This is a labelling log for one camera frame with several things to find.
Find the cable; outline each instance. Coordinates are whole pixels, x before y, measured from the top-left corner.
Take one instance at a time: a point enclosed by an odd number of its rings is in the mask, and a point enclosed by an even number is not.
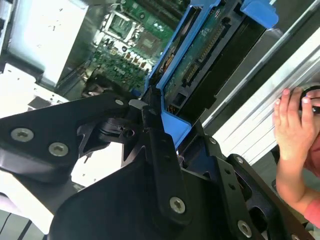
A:
[[[4,228],[5,228],[5,226],[6,226],[6,223],[7,223],[7,221],[8,221],[8,218],[11,216],[11,212],[9,213],[9,215],[6,217],[6,219],[5,219],[5,221],[4,221],[4,224],[2,225],[2,228],[1,228],[1,230],[0,230],[0,235],[1,235],[1,233],[2,233],[2,231],[4,230]]]

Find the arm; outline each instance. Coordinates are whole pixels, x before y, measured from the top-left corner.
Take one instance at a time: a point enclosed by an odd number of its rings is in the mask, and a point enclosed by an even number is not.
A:
[[[274,107],[275,138],[280,148],[280,160],[276,173],[276,188],[281,198],[292,208],[305,214],[320,192],[308,188],[302,170],[308,151],[320,130],[320,119],[314,116],[310,98],[302,100],[302,116],[298,109],[302,90],[296,88],[290,98],[285,89]]]

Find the fingers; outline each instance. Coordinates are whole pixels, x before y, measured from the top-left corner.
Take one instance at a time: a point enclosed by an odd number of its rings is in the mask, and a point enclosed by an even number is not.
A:
[[[320,98],[320,89],[308,91],[306,96],[310,99]]]
[[[320,98],[311,99],[312,106],[320,107]]]
[[[290,90],[285,89],[282,92],[282,97],[279,105],[279,118],[281,125],[288,125],[288,104],[290,99]]]
[[[312,128],[314,124],[314,112],[312,110],[311,100],[308,97],[302,99],[301,123],[303,128]]]
[[[300,87],[296,87],[291,95],[288,110],[287,110],[287,118],[290,126],[300,125],[300,117],[299,117],[299,105],[300,105],[300,97],[303,90]]]
[[[281,100],[278,99],[275,101],[275,105],[274,105],[273,123],[275,126],[279,126],[281,124],[280,114],[279,114],[280,102],[281,102]]]

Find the motherboard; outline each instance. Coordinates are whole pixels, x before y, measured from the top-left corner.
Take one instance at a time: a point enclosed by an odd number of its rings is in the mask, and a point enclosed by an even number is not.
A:
[[[165,22],[179,22],[185,11],[184,1],[163,4],[153,3],[152,9],[144,1],[121,0],[109,7],[93,43],[96,51],[86,69],[87,76],[101,74],[136,95],[144,92],[145,78],[161,57],[174,30]]]

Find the screw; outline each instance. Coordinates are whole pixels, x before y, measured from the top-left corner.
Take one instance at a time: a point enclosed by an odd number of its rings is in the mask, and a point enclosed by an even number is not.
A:
[[[119,99],[116,99],[116,100],[115,100],[115,103],[116,103],[116,104],[119,104],[119,105],[121,105],[121,106],[124,104],[124,102],[121,101],[121,100],[119,100]]]
[[[243,163],[244,163],[244,160],[243,160],[241,157],[239,157],[239,156],[236,157],[236,160],[237,160],[237,162],[240,163],[240,164],[243,164]]]
[[[300,239],[299,239],[296,235],[294,235],[294,234],[292,234],[291,237],[292,237],[292,240],[300,240]]]
[[[16,128],[11,132],[11,138],[18,142],[26,143],[34,138],[34,133],[28,128]]]
[[[216,140],[214,140],[213,137],[210,137],[209,140],[210,140],[210,142],[211,142],[212,144],[217,144]]]
[[[183,214],[186,211],[186,205],[184,201],[177,196],[170,198],[170,207],[177,214]]]
[[[248,239],[252,237],[251,229],[245,221],[238,221],[238,228]]]
[[[49,152],[56,157],[64,157],[68,154],[69,148],[62,142],[54,142],[49,146]]]

